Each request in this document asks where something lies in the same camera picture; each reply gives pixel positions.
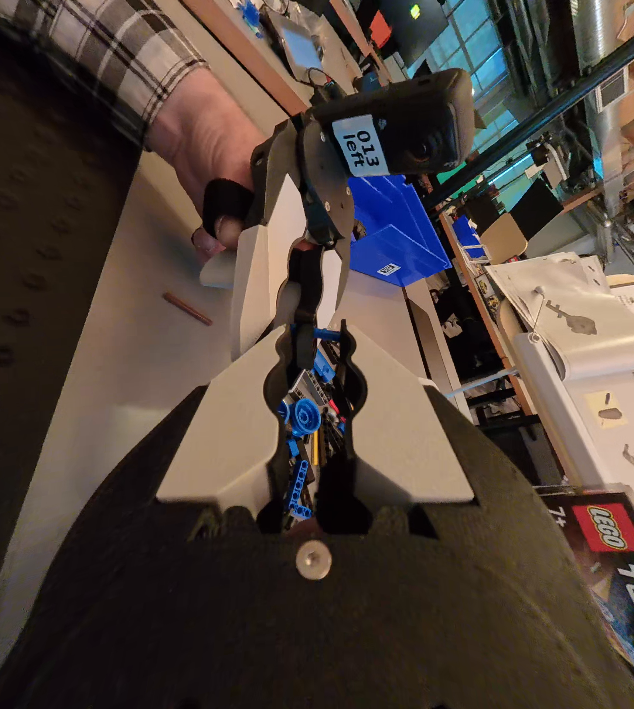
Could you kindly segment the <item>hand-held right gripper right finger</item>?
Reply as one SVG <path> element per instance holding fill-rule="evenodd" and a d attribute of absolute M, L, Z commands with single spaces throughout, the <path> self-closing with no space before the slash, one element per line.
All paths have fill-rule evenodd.
<path fill-rule="evenodd" d="M 430 503 L 470 503 L 474 492 L 430 395 L 417 377 L 359 328 L 342 321 L 345 355 L 365 393 L 348 430 L 355 455 L 355 497 L 371 513 Z"/>

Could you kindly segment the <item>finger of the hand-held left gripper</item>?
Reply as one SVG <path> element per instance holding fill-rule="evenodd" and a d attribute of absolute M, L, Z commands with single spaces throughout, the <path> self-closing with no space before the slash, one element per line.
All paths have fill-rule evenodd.
<path fill-rule="evenodd" d="M 231 359 L 258 341 L 275 319 L 279 290 L 289 275 L 293 246 L 306 231 L 301 194 L 286 175 L 265 225 L 244 230 L 238 241 L 231 298 Z"/>
<path fill-rule="evenodd" d="M 328 326 L 337 311 L 349 276 L 350 247 L 311 244 L 311 324 Z"/>

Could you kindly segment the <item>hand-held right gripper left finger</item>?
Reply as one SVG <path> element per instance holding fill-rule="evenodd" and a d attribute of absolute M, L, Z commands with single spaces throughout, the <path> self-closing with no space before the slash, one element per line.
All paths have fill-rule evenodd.
<path fill-rule="evenodd" d="M 160 483 L 163 503 L 214 504 L 221 512 L 246 508 L 256 518 L 271 498 L 268 464 L 278 449 L 279 423 L 265 399 L 269 372 L 280 363 L 270 332 L 206 388 Z"/>

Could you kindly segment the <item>blue L-shaped beam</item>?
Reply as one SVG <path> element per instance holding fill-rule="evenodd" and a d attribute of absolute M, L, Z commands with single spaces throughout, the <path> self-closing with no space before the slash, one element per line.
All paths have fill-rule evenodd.
<path fill-rule="evenodd" d="M 305 459 L 300 458 L 296 461 L 285 499 L 286 512 L 299 521 L 312 517 L 311 509 L 301 503 L 308 470 L 309 464 Z"/>

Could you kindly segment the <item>person's left forearm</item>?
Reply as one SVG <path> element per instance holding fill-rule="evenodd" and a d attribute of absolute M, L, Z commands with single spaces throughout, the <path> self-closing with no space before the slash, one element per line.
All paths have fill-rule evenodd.
<path fill-rule="evenodd" d="M 138 145 L 179 83 L 208 68 L 154 1 L 6 1 L 2 10 Z"/>

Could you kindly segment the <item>grey desk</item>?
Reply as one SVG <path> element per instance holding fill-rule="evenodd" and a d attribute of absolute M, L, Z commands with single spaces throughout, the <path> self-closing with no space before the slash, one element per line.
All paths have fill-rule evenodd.
<path fill-rule="evenodd" d="M 198 216 L 169 165 L 144 153 L 32 477 L 3 533 L 0 666 L 64 536 L 107 474 L 197 385 L 231 362 L 231 290 L 204 287 L 189 235 Z M 203 325 L 162 298 L 207 315 Z"/>

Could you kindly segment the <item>person's left hand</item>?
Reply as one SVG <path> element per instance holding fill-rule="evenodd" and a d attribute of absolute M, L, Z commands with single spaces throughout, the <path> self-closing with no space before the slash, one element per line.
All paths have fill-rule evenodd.
<path fill-rule="evenodd" d="M 163 102 L 145 146 L 175 171 L 202 224 L 207 185 L 225 179 L 253 191 L 251 157 L 264 136 L 207 68 L 185 76 Z"/>

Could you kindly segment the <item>brown axle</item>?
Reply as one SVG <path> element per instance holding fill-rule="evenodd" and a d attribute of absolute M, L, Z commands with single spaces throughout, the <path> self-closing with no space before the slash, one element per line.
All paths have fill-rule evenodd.
<path fill-rule="evenodd" d="M 162 298 L 170 305 L 174 306 L 181 312 L 187 314 L 188 316 L 192 317 L 194 320 L 202 323 L 203 325 L 206 325 L 208 327 L 211 327 L 213 325 L 214 322 L 207 315 L 204 315 L 195 307 L 180 299 L 176 295 L 170 293 L 169 291 L 163 292 Z"/>

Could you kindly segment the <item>blue wheel hub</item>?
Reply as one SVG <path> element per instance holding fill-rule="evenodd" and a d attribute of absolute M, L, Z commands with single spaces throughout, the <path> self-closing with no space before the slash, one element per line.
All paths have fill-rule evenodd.
<path fill-rule="evenodd" d="M 303 438 L 321 427 L 319 407 L 309 398 L 300 398 L 289 408 L 288 421 L 294 438 Z"/>

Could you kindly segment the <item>pile of loose building parts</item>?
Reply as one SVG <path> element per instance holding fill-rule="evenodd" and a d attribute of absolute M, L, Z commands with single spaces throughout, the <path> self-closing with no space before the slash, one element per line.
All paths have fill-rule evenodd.
<path fill-rule="evenodd" d="M 325 470 L 330 465 L 340 461 L 345 454 L 345 427 L 348 410 L 346 403 L 338 402 L 344 393 L 342 383 L 338 377 L 340 357 L 340 343 L 316 340 L 314 362 L 312 369 L 302 369 L 292 379 L 287 395 L 278 406 L 278 417 L 283 425 L 287 463 L 287 482 L 282 494 L 282 531 L 288 532 L 299 523 L 316 519 L 318 502 L 318 489 Z M 310 436 L 294 438 L 289 425 L 289 406 L 300 398 L 311 399 L 321 412 L 320 429 L 320 466 L 315 468 L 311 464 Z M 299 521 L 292 518 L 285 510 L 285 499 L 291 481 L 292 472 L 298 459 L 305 459 L 309 464 L 301 503 L 309 507 L 312 517 Z"/>

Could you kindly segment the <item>tablet with lit screen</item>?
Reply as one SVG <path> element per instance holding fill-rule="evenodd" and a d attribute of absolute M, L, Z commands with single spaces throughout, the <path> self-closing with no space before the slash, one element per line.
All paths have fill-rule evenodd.
<path fill-rule="evenodd" d="M 309 84 L 310 79 L 323 71 L 321 57 L 307 29 L 268 6 L 260 9 L 259 17 L 272 49 L 297 82 Z"/>

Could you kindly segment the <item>brown wooden board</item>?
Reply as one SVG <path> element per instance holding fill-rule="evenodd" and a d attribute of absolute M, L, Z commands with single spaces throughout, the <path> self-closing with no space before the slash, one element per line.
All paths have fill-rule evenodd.
<path fill-rule="evenodd" d="M 229 1 L 181 3 L 287 115 L 310 108 L 313 90 L 292 77 Z"/>

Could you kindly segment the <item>dark perforated panel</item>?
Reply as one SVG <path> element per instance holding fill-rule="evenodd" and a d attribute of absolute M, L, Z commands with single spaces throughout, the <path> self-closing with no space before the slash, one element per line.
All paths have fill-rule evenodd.
<path fill-rule="evenodd" d="M 140 153 L 0 32 L 0 570 Z"/>

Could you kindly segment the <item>printed toy set box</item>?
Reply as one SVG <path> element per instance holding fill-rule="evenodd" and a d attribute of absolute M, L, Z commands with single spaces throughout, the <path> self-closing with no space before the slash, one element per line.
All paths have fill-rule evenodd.
<path fill-rule="evenodd" d="M 634 676 L 634 505 L 619 490 L 542 486 L 614 650 Z"/>

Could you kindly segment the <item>silver ceiling duct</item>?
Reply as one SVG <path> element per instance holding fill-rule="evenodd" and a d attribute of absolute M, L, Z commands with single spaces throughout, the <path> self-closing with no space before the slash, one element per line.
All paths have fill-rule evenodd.
<path fill-rule="evenodd" d="M 625 1 L 569 1 L 578 65 L 584 75 L 621 42 Z"/>

